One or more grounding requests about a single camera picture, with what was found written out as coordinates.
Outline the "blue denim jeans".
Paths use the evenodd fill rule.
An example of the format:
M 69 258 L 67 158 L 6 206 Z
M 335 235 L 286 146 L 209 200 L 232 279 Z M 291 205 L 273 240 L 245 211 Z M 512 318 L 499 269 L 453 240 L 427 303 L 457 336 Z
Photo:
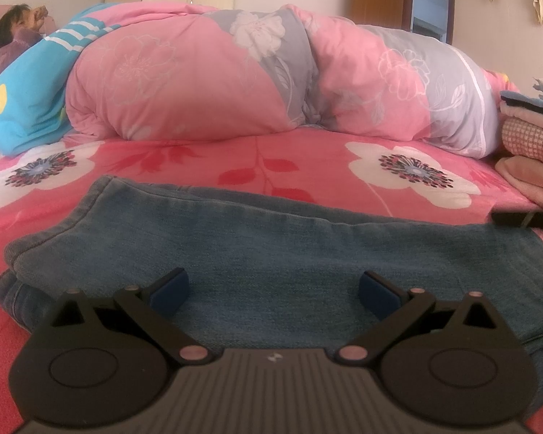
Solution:
M 175 268 L 191 293 L 168 312 L 212 349 L 335 350 L 374 323 L 365 271 L 441 300 L 480 291 L 531 355 L 543 405 L 543 240 L 526 229 L 446 225 L 223 189 L 97 179 L 59 224 L 5 248 L 0 306 L 34 330 L 64 292 L 106 297 Z

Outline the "stack of folded pink clothes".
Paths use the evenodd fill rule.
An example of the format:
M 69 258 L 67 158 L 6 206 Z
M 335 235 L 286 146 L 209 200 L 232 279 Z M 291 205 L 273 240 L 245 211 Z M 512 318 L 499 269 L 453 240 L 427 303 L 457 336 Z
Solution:
M 495 169 L 527 199 L 543 208 L 543 78 L 536 98 L 515 91 L 500 94 L 501 138 L 507 155 Z

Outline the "pink floral duvet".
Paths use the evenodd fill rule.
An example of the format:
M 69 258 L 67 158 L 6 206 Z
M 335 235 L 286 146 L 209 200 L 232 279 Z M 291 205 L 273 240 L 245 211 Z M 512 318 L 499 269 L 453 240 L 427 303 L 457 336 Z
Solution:
M 357 25 L 292 5 L 271 13 L 174 2 L 112 5 L 64 29 L 102 24 L 66 83 L 83 135 L 180 143 L 303 125 L 422 140 L 481 159 L 501 145 L 501 73 L 403 29 Z

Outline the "red floral bed blanket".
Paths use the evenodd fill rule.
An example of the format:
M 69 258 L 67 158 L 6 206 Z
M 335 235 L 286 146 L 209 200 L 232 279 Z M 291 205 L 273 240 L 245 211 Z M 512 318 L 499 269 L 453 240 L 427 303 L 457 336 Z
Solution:
M 314 128 L 185 146 L 67 140 L 14 158 L 0 157 L 0 274 L 6 244 L 56 224 L 104 174 L 222 187 L 441 224 L 476 224 L 495 207 L 529 205 L 490 162 L 422 142 Z M 26 338 L 0 309 L 0 433 L 20 421 L 8 393 L 8 371 Z

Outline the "person in purple top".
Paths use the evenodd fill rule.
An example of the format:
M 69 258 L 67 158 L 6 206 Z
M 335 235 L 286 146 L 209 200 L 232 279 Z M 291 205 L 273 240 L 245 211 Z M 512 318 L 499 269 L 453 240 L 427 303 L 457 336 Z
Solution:
M 49 16 L 46 6 L 12 6 L 0 19 L 0 74 L 26 50 L 43 39 L 41 29 Z

